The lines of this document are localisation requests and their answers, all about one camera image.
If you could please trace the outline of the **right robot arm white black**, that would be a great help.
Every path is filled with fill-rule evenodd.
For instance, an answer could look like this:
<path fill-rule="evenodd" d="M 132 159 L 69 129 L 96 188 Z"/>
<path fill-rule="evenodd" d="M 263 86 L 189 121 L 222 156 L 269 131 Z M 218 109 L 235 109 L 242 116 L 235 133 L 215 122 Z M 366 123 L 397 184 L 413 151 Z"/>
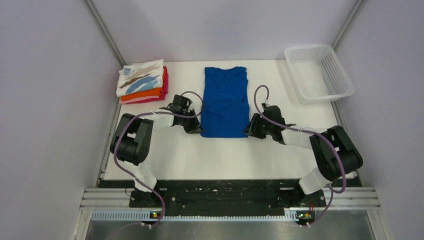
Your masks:
<path fill-rule="evenodd" d="M 359 151 L 341 126 L 314 129 L 286 124 L 276 105 L 255 113 L 243 133 L 257 139 L 270 136 L 279 144 L 312 151 L 316 167 L 293 188 L 293 200 L 299 206 L 307 206 L 314 198 L 313 193 L 324 187 L 343 193 L 347 188 L 346 175 L 363 165 Z"/>

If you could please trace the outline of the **blue printed t-shirt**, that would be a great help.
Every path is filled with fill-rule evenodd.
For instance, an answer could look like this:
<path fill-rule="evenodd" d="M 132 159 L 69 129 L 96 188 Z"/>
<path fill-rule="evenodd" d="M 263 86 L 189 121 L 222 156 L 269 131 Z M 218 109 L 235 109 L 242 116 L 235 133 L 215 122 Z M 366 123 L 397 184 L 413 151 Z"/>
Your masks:
<path fill-rule="evenodd" d="M 250 123 L 247 68 L 204 68 L 201 126 L 203 138 L 247 138 Z"/>

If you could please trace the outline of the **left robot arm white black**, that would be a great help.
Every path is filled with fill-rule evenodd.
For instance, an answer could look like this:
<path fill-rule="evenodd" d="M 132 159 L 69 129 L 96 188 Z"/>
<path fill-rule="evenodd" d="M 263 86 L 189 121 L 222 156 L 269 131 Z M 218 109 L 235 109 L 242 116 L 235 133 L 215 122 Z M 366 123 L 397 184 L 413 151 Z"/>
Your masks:
<path fill-rule="evenodd" d="M 166 107 L 133 115 L 121 116 L 110 143 L 110 152 L 116 166 L 129 174 L 135 188 L 142 191 L 141 200 L 149 207 L 160 202 L 160 193 L 155 190 L 157 178 L 147 163 L 154 132 L 174 126 L 183 127 L 187 134 L 204 132 L 192 107 L 193 101 L 183 95 L 175 95 Z"/>

